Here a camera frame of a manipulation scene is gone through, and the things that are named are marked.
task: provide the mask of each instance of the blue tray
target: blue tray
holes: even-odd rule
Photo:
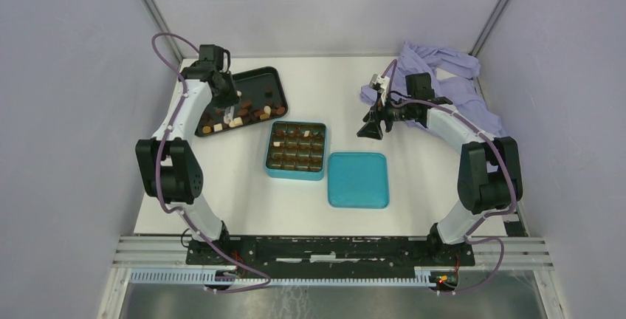
[[[331,154],[329,203],[333,207],[387,207],[389,205],[387,158],[380,153]]]

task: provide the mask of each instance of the purple cable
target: purple cable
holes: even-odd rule
[[[396,67],[398,66],[398,60],[394,59],[393,61],[391,61],[391,63],[389,63],[389,65],[387,66],[387,69],[385,69],[385,71],[382,73],[381,78],[384,78],[387,76],[387,73],[389,72],[389,69],[391,68],[391,66],[393,66],[393,68],[391,70],[391,76],[389,77],[388,91],[391,91],[391,84],[393,84],[393,76],[396,75]]]
[[[157,49],[157,43],[156,43],[156,39],[161,37],[161,36],[171,36],[174,38],[178,38],[181,41],[184,41],[186,44],[188,44],[189,46],[191,46],[191,48],[193,48],[197,53],[200,53],[200,51],[198,50],[198,48],[193,45],[191,42],[189,42],[186,38],[183,38],[179,35],[176,35],[174,33],[169,33],[169,32],[160,32],[157,33],[156,35],[154,35],[152,37],[152,49],[154,49],[154,53],[156,53],[156,56],[159,57],[159,59],[165,63],[166,66],[168,66],[169,69],[171,69],[173,72],[176,73],[176,75],[178,76],[178,79],[181,81],[182,83],[182,89],[183,89],[183,94],[187,93],[188,87],[187,87],[187,81],[185,80],[185,77],[182,76],[182,74],[179,72],[179,70],[176,68],[176,66],[174,66],[172,63],[168,62],[167,59],[165,59],[165,57],[163,57],[163,55],[161,55],[161,53],[159,52],[159,50]],[[178,103],[176,104],[176,108],[174,109],[173,113],[172,113],[172,117],[170,117],[170,120],[168,121],[168,126],[171,126],[172,123],[174,122],[174,120],[176,119],[176,116],[178,115],[180,109],[182,108],[182,104],[185,102],[185,96],[181,95],[180,99],[178,100]],[[221,251],[220,248],[217,247],[217,245],[215,245],[203,232],[201,232],[198,227],[196,227],[196,225],[191,221],[191,219],[189,219],[189,217],[187,216],[187,214],[184,212],[184,210],[182,209],[182,207],[172,207],[172,208],[168,208],[168,206],[165,204],[165,200],[163,198],[163,191],[161,190],[161,159],[162,159],[162,155],[163,155],[163,149],[165,148],[165,142],[168,140],[168,136],[170,135],[170,130],[169,129],[165,129],[165,132],[163,133],[163,138],[161,139],[161,143],[159,143],[159,149],[157,150],[156,153],[156,165],[155,165],[155,177],[156,177],[156,198],[159,200],[159,204],[161,206],[161,208],[163,209],[164,212],[166,212],[167,214],[176,212],[176,211],[180,211],[182,218],[187,222],[187,224],[189,225],[189,228],[191,229],[192,232],[194,232],[195,234],[199,235],[202,240],[206,241],[207,244],[209,244],[209,246],[213,249],[213,251],[215,251],[216,253],[218,253],[222,258],[226,259],[227,261],[229,261],[231,264],[236,265],[237,267],[241,267],[244,268],[250,272],[253,272],[259,276],[261,276],[262,278],[265,278],[267,281],[261,283],[261,284],[254,284],[252,286],[248,286],[248,287],[243,287],[243,288],[236,288],[236,289],[225,289],[222,291],[218,291],[218,290],[213,290],[215,293],[238,293],[238,292],[246,292],[246,291],[250,291],[253,289],[257,289],[257,288],[261,288],[261,287],[265,287],[267,286],[272,279],[264,272],[261,272],[259,270],[253,269],[252,267],[247,266],[246,264],[242,264],[241,262],[235,260],[234,258],[231,258],[230,256],[228,256],[226,253],[224,253],[223,251]]]
[[[504,160],[502,159],[502,156],[500,155],[500,152],[495,147],[493,142],[485,134],[483,134],[480,129],[476,128],[476,126],[474,126],[470,121],[468,121],[467,118],[465,118],[462,114],[459,114],[456,111],[453,111],[451,109],[447,109],[447,108],[445,108],[443,106],[440,106],[440,105],[437,105],[435,103],[431,103],[430,101],[405,100],[405,101],[402,101],[401,103],[394,103],[392,100],[390,100],[390,102],[391,102],[391,105],[393,107],[403,107],[404,105],[408,105],[410,103],[420,103],[422,105],[430,106],[430,107],[432,107],[434,109],[438,109],[438,110],[441,110],[441,111],[446,112],[448,114],[451,114],[452,116],[454,116],[458,120],[460,120],[464,125],[469,127],[469,129],[471,129],[474,133],[476,133],[480,138],[482,138],[487,143],[489,148],[491,148],[491,150],[493,151],[493,154],[495,155],[495,159],[498,160],[498,164],[500,166],[500,169],[502,170],[502,174],[504,175],[504,179],[506,180],[506,185],[509,187],[509,195],[511,196],[511,205],[507,209],[505,209],[505,210],[493,211],[493,212],[485,213],[485,215],[482,218],[480,218],[465,233],[465,242],[470,244],[470,245],[483,244],[483,243],[486,243],[488,241],[497,241],[498,243],[500,243],[501,251],[500,251],[500,257],[498,259],[498,262],[495,264],[495,267],[494,267],[493,271],[489,274],[489,276],[487,276],[487,278],[485,278],[481,283],[475,284],[474,286],[470,286],[470,287],[467,287],[467,288],[460,289],[458,291],[454,290],[452,292],[442,292],[442,293],[455,295],[455,294],[459,294],[459,293],[473,292],[473,291],[477,290],[478,288],[488,284],[493,279],[495,273],[500,269],[500,266],[502,265],[502,260],[504,259],[504,242],[502,242],[502,239],[498,238],[497,236],[490,236],[490,237],[487,237],[487,238],[484,238],[484,239],[480,239],[480,240],[471,240],[470,236],[472,235],[472,233],[474,233],[476,231],[476,229],[478,229],[478,227],[481,226],[481,224],[483,224],[483,222],[485,222],[485,219],[487,219],[489,217],[493,217],[493,216],[503,216],[503,215],[506,215],[506,214],[511,214],[511,213],[515,212],[515,210],[517,209],[517,197],[515,196],[515,188],[513,187],[513,181],[511,180],[511,175],[509,174],[509,169],[506,168],[506,165],[504,164]]]

